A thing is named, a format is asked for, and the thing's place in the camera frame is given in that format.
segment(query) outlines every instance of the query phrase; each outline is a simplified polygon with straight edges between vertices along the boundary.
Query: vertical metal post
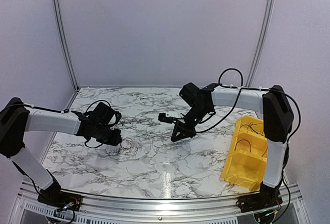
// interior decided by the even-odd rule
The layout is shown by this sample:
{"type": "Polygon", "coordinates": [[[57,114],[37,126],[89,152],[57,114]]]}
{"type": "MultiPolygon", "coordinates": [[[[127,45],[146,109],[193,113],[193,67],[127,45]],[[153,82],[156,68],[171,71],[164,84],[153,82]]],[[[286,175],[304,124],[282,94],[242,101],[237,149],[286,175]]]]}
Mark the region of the vertical metal post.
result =
{"type": "Polygon", "coordinates": [[[65,39],[63,21],[62,21],[61,11],[60,11],[60,7],[59,7],[59,0],[53,0],[53,6],[54,6],[55,20],[56,20],[57,30],[58,30],[58,34],[59,34],[59,39],[60,39],[61,47],[63,50],[63,56],[65,59],[65,64],[66,64],[68,72],[69,72],[70,81],[73,86],[73,89],[75,91],[77,91],[77,90],[79,90],[79,86],[77,83],[76,75],[73,70],[73,64],[71,61],[67,40],[65,39]]]}
{"type": "Polygon", "coordinates": [[[267,0],[265,15],[263,17],[263,23],[262,23],[262,27],[261,27],[261,32],[260,32],[257,48],[254,53],[254,58],[253,58],[253,61],[251,64],[249,74],[247,76],[247,81],[246,81],[247,87],[251,87],[254,77],[256,75],[256,72],[257,72],[258,64],[259,64],[260,58],[261,58],[262,48],[265,43],[266,34],[268,31],[271,16],[272,16],[273,6],[274,6],[274,0],[267,0]]]}

